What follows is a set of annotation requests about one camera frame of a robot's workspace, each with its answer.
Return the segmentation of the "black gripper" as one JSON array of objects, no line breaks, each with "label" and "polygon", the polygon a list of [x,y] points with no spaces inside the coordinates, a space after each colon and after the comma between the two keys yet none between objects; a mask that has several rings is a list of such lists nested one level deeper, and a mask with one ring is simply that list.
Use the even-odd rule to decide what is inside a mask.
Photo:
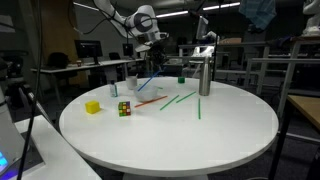
[{"label": "black gripper", "polygon": [[154,45],[149,50],[150,60],[154,65],[162,65],[166,60],[165,48],[160,45]]}]

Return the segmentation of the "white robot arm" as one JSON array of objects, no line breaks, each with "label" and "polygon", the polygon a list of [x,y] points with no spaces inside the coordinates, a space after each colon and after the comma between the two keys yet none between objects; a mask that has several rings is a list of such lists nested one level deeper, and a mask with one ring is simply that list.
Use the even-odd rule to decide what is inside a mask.
[{"label": "white robot arm", "polygon": [[134,38],[139,45],[136,52],[149,52],[151,60],[157,66],[165,63],[164,48],[161,43],[169,37],[167,32],[161,32],[151,5],[140,6],[130,16],[121,16],[113,7],[110,0],[93,0],[94,5],[105,18],[125,38]]}]

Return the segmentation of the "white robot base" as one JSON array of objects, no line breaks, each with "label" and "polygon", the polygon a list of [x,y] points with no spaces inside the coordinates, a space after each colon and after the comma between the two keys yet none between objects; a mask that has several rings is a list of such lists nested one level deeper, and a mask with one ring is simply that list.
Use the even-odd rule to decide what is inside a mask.
[{"label": "white robot base", "polygon": [[[8,64],[0,60],[0,78],[6,80]],[[19,133],[12,121],[6,98],[0,88],[0,177],[9,180],[18,175],[26,133]],[[28,145],[23,172],[27,173],[37,166],[45,165],[43,158],[34,146]]]}]

